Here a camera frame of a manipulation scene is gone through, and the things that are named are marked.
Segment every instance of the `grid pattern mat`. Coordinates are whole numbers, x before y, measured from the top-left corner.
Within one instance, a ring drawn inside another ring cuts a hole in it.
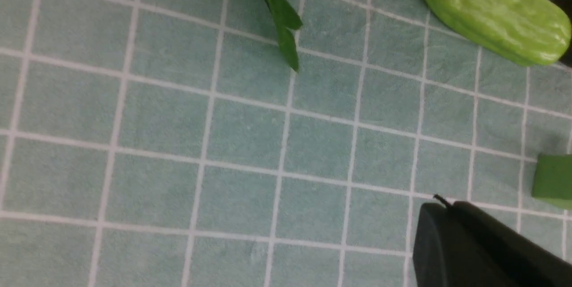
[[[572,260],[530,197],[570,152],[568,69],[422,0],[2,0],[0,285],[414,287],[419,206],[467,199]]]

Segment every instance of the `green block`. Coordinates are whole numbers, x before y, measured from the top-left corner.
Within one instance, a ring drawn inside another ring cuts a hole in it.
[[[572,155],[538,156],[532,196],[556,207],[572,209]]]

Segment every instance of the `toy cucumber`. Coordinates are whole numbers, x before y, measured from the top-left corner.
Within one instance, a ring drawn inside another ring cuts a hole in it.
[[[457,33],[519,65],[549,65],[570,43],[568,16],[549,0],[425,0]]]

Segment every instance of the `white grid line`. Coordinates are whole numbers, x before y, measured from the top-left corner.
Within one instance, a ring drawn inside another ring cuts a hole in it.
[[[0,210],[4,205],[4,194],[6,193],[6,186],[8,185],[8,178],[10,175],[10,165],[12,164],[12,156],[14,154],[16,131],[18,130],[18,123],[20,122],[24,89],[26,88],[28,68],[30,67],[30,55],[32,53],[32,47],[34,46],[34,35],[38,24],[40,3],[41,0],[32,0],[30,17],[28,19],[28,29],[26,32],[26,40],[24,42],[22,63],[20,65],[20,75],[18,77],[18,84],[16,85],[12,118],[10,120],[10,130],[8,131],[8,140],[6,141],[4,160],[2,161],[2,172],[0,173]]]
[[[479,46],[476,53],[476,67],[475,67],[475,94],[474,104],[472,110],[472,141],[471,141],[471,156],[468,163],[468,179],[467,179],[467,201],[472,199],[472,183],[475,174],[475,156],[476,156],[476,138],[477,138],[477,124],[476,119],[479,114],[479,79],[480,79],[480,61],[483,55],[483,47]]]
[[[300,0],[298,4],[298,15],[304,14],[304,6],[306,0]],[[300,41],[300,30],[296,31],[294,36],[296,45]],[[282,191],[282,180],[284,178],[284,161],[286,160],[286,151],[288,149],[288,134],[290,133],[290,116],[292,114],[292,101],[294,101],[294,87],[296,84],[296,73],[290,70],[290,84],[288,85],[288,98],[286,100],[286,109],[284,109],[284,128],[282,129],[282,140],[280,147],[280,157],[278,159],[278,174],[276,177],[276,187],[274,188],[274,204],[272,205],[272,220],[270,222],[270,234],[268,240],[268,249],[266,252],[266,269],[264,271],[264,287],[270,286],[272,279],[272,264],[274,258],[274,245],[277,242],[276,226],[278,225],[278,209],[280,207],[280,192]]]
[[[405,235],[406,251],[411,253],[412,230],[413,230],[413,193],[415,192],[415,178],[417,175],[417,161],[419,160],[419,145],[421,143],[421,129],[423,128],[423,116],[425,114],[425,81],[427,79],[427,56],[429,55],[429,18],[431,11],[427,11],[425,19],[425,35],[423,36],[423,73],[421,77],[421,87],[419,90],[419,116],[417,121],[417,134],[415,136],[415,146],[413,147],[413,165],[411,167],[411,180],[409,183],[409,208],[407,211],[407,231]],[[409,258],[405,258],[403,263],[403,287],[409,287]]]
[[[105,167],[104,186],[101,192],[100,208],[97,215],[96,236],[93,243],[91,267],[89,270],[88,287],[95,287],[97,269],[101,252],[101,240],[103,236],[103,222],[105,221],[105,212],[107,209],[109,190],[111,187],[113,168],[115,165],[115,155],[117,143],[119,140],[119,132],[121,129],[121,119],[123,117],[123,108],[125,106],[125,98],[127,96],[127,75],[131,69],[131,61],[133,59],[133,51],[135,48],[135,34],[137,33],[137,20],[139,18],[139,0],[135,0],[131,9],[131,20],[129,23],[129,34],[127,35],[127,47],[125,49],[125,58],[123,59],[123,69],[121,73],[121,81],[119,93],[117,95],[117,106],[115,116],[113,118],[112,135],[108,150],[108,160]]]
[[[166,10],[164,8],[159,8],[159,7],[155,7],[155,6],[151,6],[148,4],[138,4],[137,0],[135,1],[131,1],[131,0],[107,0],[108,2],[114,2],[117,4],[122,4],[122,5],[126,5],[126,6],[133,6],[138,7],[140,9],[145,9],[145,10],[149,10],[151,12],[156,12],[156,13],[161,13],[161,14],[165,14],[167,16],[172,16],[175,18],[180,18],[182,20],[186,20],[186,21],[191,21],[191,22],[196,22],[198,24],[202,24],[204,26],[210,26],[211,28],[217,28],[222,30],[223,32],[230,32],[230,33],[235,33],[241,36],[245,36],[245,37],[249,37],[249,38],[253,38],[255,40],[259,40],[259,41],[263,41],[263,42],[268,42],[268,43],[272,43],[272,44],[276,44],[275,41],[272,40],[268,40],[266,38],[260,37],[260,36],[256,36],[254,34],[250,34],[250,33],[246,33],[246,32],[241,32],[241,31],[237,31],[235,29],[230,29],[230,28],[226,28],[223,25],[218,25],[218,24],[213,24],[212,22],[208,22],[205,20],[202,20],[200,18],[194,18],[193,16],[188,16],[185,14],[181,14],[181,13],[177,13],[177,12],[173,12],[170,10]],[[395,14],[392,13],[388,13],[385,12],[383,10],[377,9],[377,8],[372,8],[370,6],[367,6],[367,4],[360,4],[359,2],[355,2],[353,0],[343,0],[345,2],[348,2],[350,4],[355,4],[357,6],[360,6],[362,8],[366,8],[367,10],[373,10],[376,12],[379,12],[381,14],[384,14],[386,16],[392,17],[392,18],[396,18],[397,20],[401,20],[404,22],[409,22],[411,24],[415,24],[415,25],[420,25],[420,26],[425,26],[427,29],[431,29],[431,30],[439,30],[441,32],[444,33],[449,33],[451,35],[455,35],[460,37],[458,34],[451,32],[451,31],[447,31],[447,30],[443,30],[437,27],[432,27],[429,26],[429,23],[427,22],[426,24],[423,24],[421,22],[417,22],[417,21],[413,21],[413,20],[409,20],[407,18],[401,17],[401,16],[397,16]],[[34,0],[35,6],[39,7],[39,0]],[[32,18],[36,16],[35,18],[35,22],[37,22],[37,10],[36,13],[34,14],[34,10],[31,12],[30,15],[30,21],[32,21]],[[204,91],[202,89],[197,89],[197,88],[193,88],[193,87],[186,87],[186,86],[181,86],[181,85],[177,85],[174,83],[169,83],[166,81],[160,81],[160,80],[154,80],[154,79],[149,79],[146,77],[140,77],[140,76],[135,76],[135,75],[131,75],[129,74],[129,72],[127,71],[127,73],[125,73],[125,71],[122,72],[118,72],[118,71],[112,71],[109,69],[104,69],[104,68],[98,68],[98,67],[91,67],[89,65],[84,65],[82,63],[70,63],[70,62],[66,62],[66,61],[62,61],[59,59],[52,59],[49,57],[45,57],[45,56],[41,56],[41,55],[33,55],[31,54],[31,45],[33,44],[33,33],[30,33],[30,30],[32,30],[32,28],[35,29],[35,24],[34,25],[29,25],[29,31],[26,37],[26,49],[24,51],[13,51],[11,49],[4,49],[4,48],[0,48],[0,53],[3,55],[10,55],[13,57],[20,57],[23,59],[23,63],[22,63],[22,69],[21,69],[21,77],[22,77],[22,72],[25,70],[27,71],[27,65],[29,65],[29,61],[33,60],[33,61],[37,61],[37,62],[41,62],[41,63],[49,63],[49,64],[53,64],[53,65],[59,65],[61,67],[68,67],[71,69],[77,69],[80,71],[87,71],[87,72],[91,72],[91,73],[100,73],[102,75],[109,75],[112,77],[118,77],[121,79],[125,79],[125,80],[133,80],[133,81],[138,81],[141,83],[148,83],[148,84],[155,84],[158,85],[160,87],[166,87],[166,88],[172,88],[172,89],[182,89],[184,91],[190,91],[190,92],[195,92],[195,93],[200,93],[202,95],[209,95],[211,97],[216,97],[216,98],[220,98],[220,99],[227,99],[227,100],[233,100],[233,101],[239,101],[239,102],[243,102],[245,104],[251,104],[254,106],[265,106],[266,108],[271,108],[274,110],[282,110],[282,111],[286,111],[287,108],[283,107],[283,106],[274,106],[271,104],[266,104],[263,102],[257,102],[257,101],[253,101],[253,100],[248,100],[248,99],[242,99],[240,97],[235,97],[235,96],[231,96],[231,95],[224,95],[224,94],[218,94],[216,92],[213,93],[213,91]],[[310,49],[304,49],[304,48],[300,48],[299,49],[300,52],[302,53],[309,53],[311,55],[316,55],[319,57],[323,57],[323,58],[327,58],[327,59],[333,59],[339,62],[345,62],[345,63],[351,63],[354,65],[362,65],[363,63],[360,63],[359,61],[355,61],[355,60],[351,60],[351,59],[345,59],[345,58],[341,58],[341,57],[337,57],[335,55],[329,55],[329,54],[325,54],[325,53],[320,53],[318,51],[312,51]],[[517,106],[517,107],[521,107],[525,110],[525,116],[526,116],[526,112],[527,110],[532,110],[532,111],[536,111],[536,112],[541,112],[544,114],[550,114],[552,116],[558,116],[558,117],[562,117],[562,118],[568,118],[571,119],[572,116],[568,115],[568,114],[562,114],[559,112],[552,112],[551,110],[546,110],[543,108],[539,108],[539,107],[533,107],[533,106],[528,106],[528,102],[526,101],[525,104],[521,104],[518,102],[510,102],[507,100],[503,100],[503,99],[498,99],[496,97],[493,96],[488,96],[488,95],[483,95],[483,94],[479,94],[478,93],[478,89],[475,89],[474,92],[471,91],[466,91],[465,89],[460,89],[460,88],[456,88],[456,87],[452,87],[446,84],[441,84],[435,81],[431,81],[431,80],[426,80],[426,79],[420,79],[417,76],[411,76],[411,75],[407,75],[406,73],[401,73],[401,72],[396,72],[396,71],[391,71],[390,69],[386,69],[383,67],[377,67],[375,65],[366,65],[368,68],[372,68],[372,69],[377,69],[380,71],[384,71],[386,73],[390,73],[393,75],[397,75],[397,76],[401,76],[401,77],[406,77],[409,79],[415,79],[421,82],[425,82],[427,84],[433,84],[433,85],[437,85],[439,87],[444,87],[444,88],[448,88],[451,89],[452,91],[457,91],[457,92],[462,92],[462,93],[466,93],[468,95],[473,95],[475,96],[475,100],[478,100],[479,98],[481,99],[488,99],[488,100],[492,100],[492,101],[496,101],[496,102],[500,102],[503,104],[507,104],[509,106]],[[556,68],[559,69],[563,69],[566,71],[569,71],[569,69],[567,67],[562,67],[560,65],[553,65]],[[24,83],[21,83],[21,80],[18,83],[19,87],[18,89],[20,89],[20,92],[23,92],[23,85]],[[16,100],[16,104],[20,105],[21,108],[21,97],[20,97],[20,103],[18,104],[18,95],[17,95],[17,100]],[[306,112],[304,110],[296,110],[296,109],[292,109],[291,110],[293,113],[295,114],[302,114],[304,116],[310,116],[310,117],[314,117],[314,118],[320,118],[320,119],[325,119],[325,120],[330,120],[333,122],[341,122],[343,124],[354,124],[355,121],[351,121],[351,120],[345,120],[343,118],[333,118],[331,116],[327,116],[327,115],[323,115],[323,114],[317,114],[317,113],[313,113],[313,112]],[[18,132],[17,131],[17,122],[14,123],[14,115],[19,114],[20,110],[13,110],[13,118],[12,118],[12,122],[10,124],[10,128],[11,130],[0,130],[0,135],[7,135],[8,136],[8,142],[7,142],[7,146],[6,146],[6,151],[9,152],[11,150],[13,150],[13,146],[14,146],[14,140],[15,138],[28,138],[28,139],[33,139],[33,140],[41,140],[44,142],[51,142],[51,143],[57,143],[57,144],[66,144],[66,145],[72,145],[72,146],[78,146],[78,147],[86,147],[86,148],[92,148],[92,149],[96,149],[96,150],[111,150],[111,147],[106,146],[104,144],[96,144],[96,143],[89,143],[89,142],[83,142],[80,140],[73,140],[73,139],[65,139],[65,138],[57,138],[54,136],[48,136],[48,135],[40,135],[40,134],[33,134],[33,133],[27,133],[27,132]],[[378,130],[378,131],[384,131],[384,132],[390,132],[392,134],[399,134],[399,135],[403,135],[403,136],[408,136],[408,137],[412,137],[412,138],[416,138],[416,134],[411,134],[408,132],[401,132],[401,131],[397,131],[397,130],[392,130],[389,128],[384,128],[384,127],[379,127],[379,126],[374,126],[374,125],[370,125],[370,124],[365,124],[365,123],[361,123],[358,122],[357,123],[359,127],[363,127],[363,128],[370,128],[373,130]],[[523,132],[522,134],[523,137],[523,143],[522,145],[525,145],[525,141],[524,141],[524,137],[525,137],[525,132]],[[455,142],[451,142],[451,141],[447,141],[447,140],[442,140],[442,139],[437,139],[437,138],[431,138],[430,136],[419,136],[419,139],[423,139],[423,140],[429,140],[431,142],[436,142],[436,143],[443,143],[443,144],[447,144],[447,145],[451,145],[451,146],[456,146],[456,147],[463,147],[463,148],[470,148],[472,147],[474,149],[474,151],[482,151],[482,152],[486,152],[486,153],[491,153],[494,155],[498,155],[498,156],[506,156],[506,157],[510,157],[510,158],[514,158],[514,159],[519,159],[521,161],[521,164],[523,165],[523,161],[532,161],[534,162],[535,159],[531,159],[529,157],[525,157],[523,154],[521,154],[521,156],[518,155],[514,155],[511,153],[505,153],[505,152],[499,152],[499,151],[494,151],[494,150],[489,150],[486,148],[475,148],[475,143],[472,144],[472,146],[467,146],[466,144],[461,144],[461,143],[455,143]],[[183,162],[188,162],[188,163],[197,163],[198,160],[191,158],[191,157],[184,157],[184,156],[177,156],[177,155],[169,155],[169,154],[165,154],[165,153],[155,153],[155,152],[147,152],[147,151],[141,151],[141,150],[133,150],[131,148],[122,148],[122,147],[117,147],[116,148],[116,152],[122,152],[122,153],[131,153],[131,154],[139,154],[141,156],[148,156],[148,157],[156,157],[156,158],[164,158],[164,159],[170,159],[170,160],[177,160],[177,161],[183,161]],[[7,162],[8,159],[11,159],[11,156],[8,156],[8,153],[4,156],[4,168],[2,171],[2,178],[0,178],[0,206],[1,206],[1,201],[2,201],[2,197],[4,195],[4,191],[5,191],[5,186],[6,186],[6,181],[8,181],[8,167],[9,167],[9,161]],[[255,167],[248,167],[248,166],[244,166],[244,165],[233,165],[231,163],[226,163],[226,162],[222,162],[222,161],[204,161],[205,165],[216,165],[216,166],[220,166],[220,167],[238,167],[239,169],[248,169],[249,171],[254,171],[254,172],[260,172],[260,173],[271,173],[271,174],[276,174],[276,171],[273,170],[268,170],[268,169],[260,169],[260,168],[255,168]],[[320,179],[318,177],[308,177],[306,175],[297,175],[294,173],[289,173],[289,175],[292,175],[292,177],[298,177],[301,179],[306,179],[307,181],[325,181],[325,183],[332,183],[332,184],[336,184],[336,185],[341,185],[340,183],[337,183],[337,180],[331,180],[331,179]],[[403,194],[403,195],[410,195],[410,196],[419,196],[419,197],[425,197],[425,194],[421,194],[421,193],[401,193],[398,192],[399,190],[393,190],[393,189],[386,189],[386,188],[382,188],[382,187],[374,187],[374,186],[368,186],[368,185],[347,185],[348,188],[350,187],[362,187],[364,189],[369,189],[369,190],[374,190],[374,191],[385,191],[385,192],[390,192],[390,193],[395,193],[395,194]],[[562,218],[564,220],[564,231],[563,231],[563,236],[566,234],[566,220],[568,219],[568,212],[565,212],[564,215],[554,215],[554,214],[549,214],[546,212],[537,212],[537,211],[532,211],[532,210],[523,210],[522,209],[522,170],[521,170],[521,174],[519,175],[519,207],[518,208],[512,208],[512,207],[504,207],[504,206],[496,206],[496,205],[489,205],[486,203],[475,203],[478,206],[483,206],[483,207],[488,207],[488,208],[496,208],[497,210],[505,210],[505,211],[512,211],[512,212],[517,212],[517,225],[520,227],[520,219],[521,219],[521,213],[527,213],[527,214],[535,214],[535,215],[540,215],[540,216],[547,216],[547,217],[551,217],[551,218]],[[563,240],[562,242],[563,244],[563,249],[565,248],[565,241]]]
[[[364,36],[363,54],[362,54],[362,68],[360,69],[359,79],[357,82],[356,104],[353,112],[353,127],[352,127],[352,143],[349,153],[349,168],[347,176],[347,189],[345,190],[345,207],[344,207],[344,220],[341,231],[341,249],[339,256],[337,287],[342,287],[345,275],[345,252],[347,250],[348,229],[349,229],[349,211],[352,200],[352,183],[353,183],[353,170],[355,168],[355,155],[356,147],[358,145],[358,130],[360,120],[360,110],[362,107],[362,92],[363,82],[366,76],[366,69],[368,63],[368,52],[370,46],[370,29],[371,29],[371,6],[372,0],[367,0],[368,8],[366,9],[366,30]]]
[[[521,165],[518,174],[518,209],[522,210],[523,203],[523,181],[525,177],[525,156],[526,156],[526,121],[528,119],[528,106],[530,99],[530,67],[526,69],[526,93],[525,93],[525,108],[522,113],[521,124]],[[517,232],[521,232],[522,212],[517,212]]]
[[[112,230],[143,232],[152,234],[165,234],[174,236],[187,236],[189,234],[188,230],[181,228],[164,228],[157,226],[145,226],[139,224],[121,224],[117,222],[107,222],[107,221],[99,223],[96,220],[74,219],[74,218],[66,218],[63,216],[28,214],[25,212],[0,211],[0,219],[27,220],[27,221],[46,223],[46,224],[68,224],[72,226],[80,226],[87,228],[97,228],[98,226],[102,225],[104,228]],[[196,230],[194,232],[194,236],[228,239],[228,240],[253,241],[253,242],[266,242],[266,243],[270,242],[270,238],[267,236],[235,234],[229,232],[211,232],[204,230]],[[275,238],[274,242],[276,244],[306,246],[310,248],[319,248],[319,249],[340,250],[342,248],[341,245],[337,244],[327,244],[323,242],[315,242],[307,240]],[[402,256],[402,257],[411,256],[407,252],[403,252],[401,250],[378,249],[378,248],[368,248],[360,246],[346,246],[346,249],[351,252],[360,252],[369,254],[385,254],[390,256]]]
[[[47,57],[41,57],[41,56],[36,56],[36,55],[32,55],[32,58],[37,58],[40,59],[40,61],[45,61],[45,62],[49,62],[50,64],[57,64],[59,67],[67,67],[67,68],[81,68],[80,71],[85,71],[85,72],[89,72],[89,73],[102,73],[104,75],[109,75],[109,76],[114,76],[114,77],[121,77],[122,73],[120,72],[115,72],[115,71],[109,71],[108,69],[98,69],[95,67],[88,67],[86,65],[80,65],[80,64],[76,64],[76,63],[68,63],[65,61],[61,61],[59,59],[48,59]],[[177,90],[181,90],[181,91],[186,91],[186,92],[191,92],[191,93],[196,93],[199,95],[206,95],[206,96],[210,96],[211,92],[210,91],[206,91],[204,89],[198,89],[195,87],[190,87],[190,86],[185,86],[185,85],[179,85],[179,84],[175,84],[175,83],[171,83],[169,81],[162,81],[162,80],[156,80],[156,79],[151,79],[151,78],[147,78],[147,77],[141,77],[141,76],[137,76],[137,75],[132,75],[132,74],[127,74],[125,76],[125,78],[127,78],[129,81],[137,81],[139,83],[145,83],[145,84],[149,84],[149,85],[156,85],[159,87],[163,87],[163,88],[169,88],[169,89],[177,89]],[[238,96],[233,96],[233,95],[226,95],[223,93],[218,93],[215,92],[214,96],[217,99],[225,99],[225,100],[231,100],[231,101],[235,101],[235,102],[241,102],[243,104],[248,104],[248,105],[252,105],[252,106],[259,106],[259,107],[263,107],[263,108],[268,108],[271,110],[279,110],[282,112],[286,112],[286,107],[285,106],[280,106],[280,105],[276,105],[276,104],[269,104],[267,102],[261,102],[261,101],[256,101],[256,100],[251,100],[251,99],[245,99],[245,98],[241,98]],[[489,98],[485,98],[485,96],[480,95],[479,98],[484,98],[484,99],[489,99]],[[514,106],[522,106],[523,108],[527,107],[527,109],[529,110],[535,110],[535,111],[540,111],[542,112],[542,109],[539,108],[531,108],[528,107],[526,105],[514,105]],[[349,119],[345,119],[345,118],[337,118],[335,116],[329,116],[326,114],[319,114],[316,112],[309,112],[306,110],[299,110],[296,108],[292,108],[290,110],[292,113],[294,114],[300,114],[302,116],[308,116],[308,117],[312,117],[312,118],[318,118],[318,119],[322,119],[322,120],[328,120],[330,122],[339,122],[341,124],[346,124],[346,125],[353,125],[353,121],[349,120]],[[370,130],[376,130],[376,131],[380,131],[380,132],[386,132],[386,133],[390,133],[390,134],[396,134],[396,135],[401,135],[401,136],[406,136],[406,137],[410,137],[410,138],[415,138],[416,134],[412,133],[412,132],[405,132],[405,131],[400,131],[400,130],[394,130],[392,128],[387,128],[387,127],[383,127],[383,126],[377,126],[377,125],[372,125],[372,124],[366,124],[365,122],[359,122],[359,126],[361,128],[367,128]],[[460,147],[460,148],[466,148],[466,149],[472,149],[472,145],[469,144],[464,144],[464,143],[457,143],[457,142],[453,142],[451,140],[446,140],[446,139],[440,139],[440,138],[435,138],[432,136],[426,136],[426,135],[421,135],[421,139],[423,140],[427,140],[429,142],[434,142],[434,143],[440,143],[440,144],[445,144],[448,146],[454,146],[454,147]],[[490,153],[492,155],[497,155],[497,156],[504,156],[504,157],[509,157],[512,159],[518,159],[520,160],[521,155],[518,154],[514,154],[514,153],[508,153],[508,152],[502,152],[502,151],[497,151],[497,150],[492,150],[489,148],[485,148],[485,147],[476,147],[476,150],[479,152],[484,152],[484,153]],[[532,158],[532,157],[524,157],[524,159],[526,161],[531,161],[531,162],[535,162],[536,159]]]
[[[0,129],[0,135],[1,134],[8,134],[8,130]],[[21,139],[36,140],[36,141],[46,142],[46,143],[53,143],[53,144],[61,144],[61,145],[79,147],[79,148],[86,148],[86,149],[90,149],[90,150],[108,151],[110,148],[110,146],[107,144],[85,142],[82,140],[60,138],[57,136],[42,135],[42,134],[36,134],[36,133],[31,133],[31,132],[18,131],[18,132],[16,132],[16,137],[21,138]],[[439,139],[433,139],[433,138],[424,137],[424,136],[421,136],[420,138],[423,140],[427,140],[429,142],[442,143],[442,141]],[[477,150],[483,151],[483,152],[488,152],[486,150],[482,150],[481,148],[477,148]],[[121,146],[117,147],[116,153],[124,153],[124,154],[131,154],[131,155],[137,155],[137,156],[152,157],[152,158],[157,158],[157,159],[179,161],[179,162],[183,162],[183,163],[198,164],[201,161],[200,159],[198,159],[196,157],[175,155],[175,154],[164,153],[164,152],[146,151],[146,150],[140,150],[140,149],[136,149],[136,148],[121,147]],[[494,152],[493,151],[493,152],[489,152],[489,153],[491,153],[492,155],[495,155],[495,156],[504,156],[504,153],[502,153],[502,152]],[[261,174],[274,175],[274,176],[278,175],[278,171],[275,169],[264,169],[261,167],[253,167],[253,166],[249,166],[249,165],[237,165],[237,164],[229,163],[226,161],[217,161],[217,160],[208,160],[207,159],[204,163],[207,166],[221,167],[221,168],[225,168],[225,169],[235,169],[235,170],[239,170],[239,171],[261,173]],[[285,177],[292,177],[295,179],[303,179],[306,181],[317,181],[320,183],[329,183],[329,184],[340,185],[340,186],[348,185],[347,181],[342,181],[339,179],[329,179],[327,177],[317,177],[315,175],[284,172],[284,176]],[[391,188],[386,188],[386,187],[381,187],[381,186],[368,185],[365,183],[351,183],[351,186],[359,188],[359,189],[364,189],[364,190],[379,191],[379,192],[400,194],[400,195],[409,195],[409,191],[406,191],[406,190],[391,189]],[[429,194],[424,194],[424,193],[419,193],[419,192],[414,192],[413,195],[416,197],[421,197],[421,198],[431,198],[432,197]]]
[[[241,35],[241,36],[245,36],[248,38],[252,38],[254,40],[259,40],[260,38],[257,37],[254,34],[250,34],[250,33],[242,33],[239,32],[237,30],[234,29],[228,29],[225,28],[223,29],[225,30],[225,32],[229,32],[229,33],[233,33],[233,34],[237,34],[237,35]],[[270,44],[273,45],[277,45],[276,42],[268,42]],[[353,65],[359,65],[361,66],[361,63],[359,63],[358,61],[355,61],[353,59],[344,59],[341,57],[337,57],[335,55],[329,55],[327,53],[321,53],[319,51],[313,51],[313,50],[309,50],[309,49],[304,49],[304,48],[300,48],[299,47],[299,51],[301,53],[308,53],[309,55],[316,55],[317,57],[321,57],[321,58],[325,58],[325,59],[332,59],[335,61],[339,61],[341,63],[350,63]],[[23,53],[21,51],[13,51],[10,49],[6,49],[6,48],[1,48],[0,47],[0,55],[10,55],[12,57],[23,57]],[[122,77],[122,72],[121,71],[114,71],[112,69],[106,69],[106,68],[101,68],[101,67],[93,67],[90,65],[85,65],[83,63],[73,63],[70,61],[64,61],[61,59],[55,59],[55,58],[50,58],[50,57],[45,57],[43,55],[30,55],[30,59],[32,61],[37,61],[40,63],[48,63],[50,65],[55,65],[58,67],[65,67],[65,68],[70,68],[70,69],[75,69],[78,71],[84,71],[84,72],[89,72],[89,73],[97,73],[100,75],[106,75],[106,76],[111,76],[111,77],[116,77],[116,78],[121,78]],[[407,79],[412,79],[412,80],[417,80],[419,82],[421,82],[421,77],[419,76],[414,76],[414,75],[409,75],[407,73],[404,72],[399,72],[399,71],[394,71],[391,69],[386,69],[384,67],[380,67],[380,66],[376,66],[376,65],[371,65],[371,64],[367,64],[366,65],[368,68],[370,69],[374,69],[377,71],[382,71],[385,73],[389,73],[390,75],[395,75],[395,76],[399,76],[399,77],[404,77]],[[195,88],[195,87],[191,87],[191,86],[186,86],[186,85],[180,85],[180,84],[175,84],[169,81],[163,81],[163,80],[157,80],[157,79],[152,79],[149,77],[143,77],[143,76],[138,76],[138,75],[133,75],[133,74],[128,74],[127,78],[130,81],[137,81],[140,83],[146,83],[146,84],[152,84],[152,85],[158,85],[164,88],[172,88],[172,89],[179,89],[182,91],[187,91],[187,92],[193,92],[193,93],[198,93],[200,95],[210,95],[210,92],[204,89],[200,89],[200,88]],[[497,98],[494,96],[490,96],[490,95],[485,95],[482,93],[475,93],[474,91],[469,91],[466,89],[462,89],[462,88],[457,88],[451,85],[447,85],[444,83],[439,83],[437,81],[433,81],[433,80],[425,80],[425,84],[430,84],[430,85],[435,85],[441,88],[446,88],[452,91],[456,91],[459,93],[464,93],[466,95],[471,95],[471,96],[478,96],[479,99],[486,99],[486,100],[490,100],[490,101],[494,101],[494,102],[498,102],[501,104],[505,104],[508,106],[514,106],[514,107],[518,107],[518,108],[527,108],[528,110],[534,111],[534,112],[539,112],[542,114],[549,114],[551,116],[556,116],[556,117],[560,117],[560,118],[566,118],[566,119],[572,119],[572,115],[570,114],[564,114],[561,112],[555,112],[553,110],[547,110],[545,108],[541,108],[541,107],[535,107],[535,106],[526,106],[525,104],[522,104],[520,102],[514,102],[514,101],[509,101],[506,99],[501,99],[501,98]],[[281,105],[276,105],[276,104],[268,104],[266,102],[260,102],[260,101],[256,101],[256,100],[250,100],[250,99],[245,99],[245,98],[241,98],[238,96],[233,96],[233,95],[226,95],[223,93],[216,93],[216,96],[222,98],[222,99],[228,99],[228,100],[233,100],[233,101],[239,101],[245,104],[250,104],[250,105],[254,105],[254,106],[260,106],[263,105],[263,107],[265,108],[270,108],[273,110],[283,110],[285,111],[285,107],[281,106]],[[316,116],[322,116],[321,118],[325,118],[326,115],[324,114],[319,114],[319,113],[313,113],[313,112],[306,112],[304,110],[299,110],[300,114],[316,114]],[[349,124],[352,125],[353,122],[351,120],[346,120],[344,118],[336,118],[333,116],[328,116],[327,118],[330,118],[330,120],[336,121],[336,122],[341,122],[341,123],[345,123],[345,124]]]
[[[185,262],[181,277],[181,287],[187,287],[189,285],[189,281],[192,279],[190,275],[190,267],[192,265],[195,231],[198,221],[198,208],[200,206],[200,197],[202,192],[202,181],[204,180],[204,175],[205,175],[206,153],[208,150],[209,138],[210,138],[210,125],[212,124],[213,111],[215,109],[214,102],[216,97],[214,94],[216,92],[217,81],[219,79],[220,61],[223,53],[223,41],[224,41],[223,27],[225,26],[227,21],[227,8],[228,8],[228,0],[223,0],[223,5],[220,14],[221,28],[219,29],[219,34],[217,36],[216,52],[214,55],[214,67],[213,67],[212,79],[210,82],[209,102],[206,109],[205,130],[202,137],[201,159],[198,165],[197,183],[196,183],[196,188],[194,190],[193,209],[190,216],[189,236],[185,251]]]

